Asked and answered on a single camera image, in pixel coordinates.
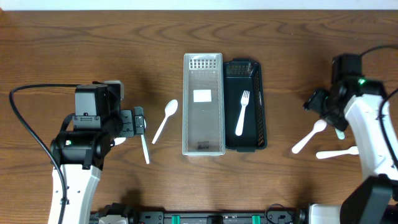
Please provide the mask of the white spoon under left arm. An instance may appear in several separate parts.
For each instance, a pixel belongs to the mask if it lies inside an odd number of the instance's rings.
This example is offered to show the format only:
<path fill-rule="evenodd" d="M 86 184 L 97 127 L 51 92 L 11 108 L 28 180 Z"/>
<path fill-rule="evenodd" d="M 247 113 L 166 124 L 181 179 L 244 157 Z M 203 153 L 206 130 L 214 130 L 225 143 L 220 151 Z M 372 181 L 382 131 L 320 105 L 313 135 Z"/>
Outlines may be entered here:
<path fill-rule="evenodd" d="M 114 139 L 114 146 L 122 144 L 125 140 L 126 140 L 126 138 L 115 138 Z"/>

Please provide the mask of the mint green plastic fork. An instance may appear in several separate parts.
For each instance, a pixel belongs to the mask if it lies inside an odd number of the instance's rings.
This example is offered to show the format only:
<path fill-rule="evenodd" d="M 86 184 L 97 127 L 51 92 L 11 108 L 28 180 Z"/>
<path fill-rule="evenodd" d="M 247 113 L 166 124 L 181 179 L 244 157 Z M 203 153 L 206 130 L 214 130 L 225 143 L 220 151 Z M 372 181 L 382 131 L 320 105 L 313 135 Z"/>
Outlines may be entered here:
<path fill-rule="evenodd" d="M 338 139 L 343 140 L 345 139 L 345 133 L 343 131 L 340 131 L 339 129 L 335 128 L 336 135 Z"/>

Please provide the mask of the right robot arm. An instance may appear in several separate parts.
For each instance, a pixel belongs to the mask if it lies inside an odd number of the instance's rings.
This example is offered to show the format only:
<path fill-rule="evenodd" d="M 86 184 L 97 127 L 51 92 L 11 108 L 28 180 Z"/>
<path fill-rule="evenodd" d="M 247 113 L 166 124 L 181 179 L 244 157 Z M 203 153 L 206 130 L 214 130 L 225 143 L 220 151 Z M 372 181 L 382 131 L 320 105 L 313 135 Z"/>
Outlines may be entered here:
<path fill-rule="evenodd" d="M 351 128 L 363 183 L 337 206 L 313 204 L 309 223 L 397 223 L 397 136 L 388 95 L 379 80 L 362 73 L 362 56 L 342 54 L 332 63 L 331 88 L 317 89 L 304 103 L 334 128 Z"/>

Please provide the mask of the white plastic fork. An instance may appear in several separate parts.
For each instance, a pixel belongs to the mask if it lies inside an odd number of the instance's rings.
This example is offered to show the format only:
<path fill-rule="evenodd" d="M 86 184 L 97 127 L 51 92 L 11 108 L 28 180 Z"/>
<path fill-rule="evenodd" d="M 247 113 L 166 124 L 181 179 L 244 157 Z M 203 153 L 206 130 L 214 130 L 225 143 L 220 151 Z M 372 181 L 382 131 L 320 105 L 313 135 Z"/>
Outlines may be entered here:
<path fill-rule="evenodd" d="M 239 114 L 239 118 L 238 118 L 238 122 L 236 125 L 236 129 L 235 129 L 235 135 L 237 136 L 241 136 L 243 133 L 243 126 L 244 126 L 244 116 L 245 116 L 245 112 L 246 112 L 246 107 L 249 103 L 249 95 L 250 92 L 248 90 L 244 90 L 242 97 L 241 97 L 241 111 Z"/>

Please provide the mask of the white utensil under right arm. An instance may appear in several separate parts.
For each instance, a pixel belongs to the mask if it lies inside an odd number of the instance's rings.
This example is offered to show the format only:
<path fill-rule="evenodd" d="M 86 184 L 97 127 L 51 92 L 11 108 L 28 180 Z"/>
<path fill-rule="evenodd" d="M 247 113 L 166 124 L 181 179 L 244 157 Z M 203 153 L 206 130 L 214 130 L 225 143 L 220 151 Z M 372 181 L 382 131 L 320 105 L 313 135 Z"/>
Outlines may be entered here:
<path fill-rule="evenodd" d="M 342 155 L 358 155 L 358 147 L 357 146 L 351 146 L 348 149 L 344 150 L 337 150 L 337 151 L 320 151 L 316 153 L 316 158 L 317 159 L 327 159 L 331 157 L 337 157 L 337 156 L 342 156 Z"/>

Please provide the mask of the white plastic spoon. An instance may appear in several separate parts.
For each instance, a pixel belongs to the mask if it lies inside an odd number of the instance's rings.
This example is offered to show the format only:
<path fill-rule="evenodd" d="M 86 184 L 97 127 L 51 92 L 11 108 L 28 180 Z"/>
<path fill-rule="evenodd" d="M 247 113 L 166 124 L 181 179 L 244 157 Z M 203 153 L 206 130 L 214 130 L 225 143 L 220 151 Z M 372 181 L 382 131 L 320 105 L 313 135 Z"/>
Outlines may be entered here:
<path fill-rule="evenodd" d="M 327 123 L 325 120 L 320 119 L 316 121 L 313 125 L 313 129 L 303 138 L 301 139 L 296 145 L 293 146 L 292 148 L 292 153 L 298 154 L 303 147 L 311 140 L 311 138 L 319 132 L 322 132 L 327 126 Z"/>

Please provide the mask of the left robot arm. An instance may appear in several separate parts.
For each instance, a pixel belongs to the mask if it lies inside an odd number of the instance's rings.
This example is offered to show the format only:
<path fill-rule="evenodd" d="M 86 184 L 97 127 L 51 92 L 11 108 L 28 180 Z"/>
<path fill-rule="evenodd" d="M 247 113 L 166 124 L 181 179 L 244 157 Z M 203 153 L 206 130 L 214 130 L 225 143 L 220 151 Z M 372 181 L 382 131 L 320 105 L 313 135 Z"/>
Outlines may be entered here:
<path fill-rule="evenodd" d="M 52 173 L 49 223 L 88 223 L 105 156 L 126 138 L 144 136 L 144 110 L 121 109 L 123 98 L 119 80 L 77 86 L 75 112 L 50 145 L 60 168 Z"/>

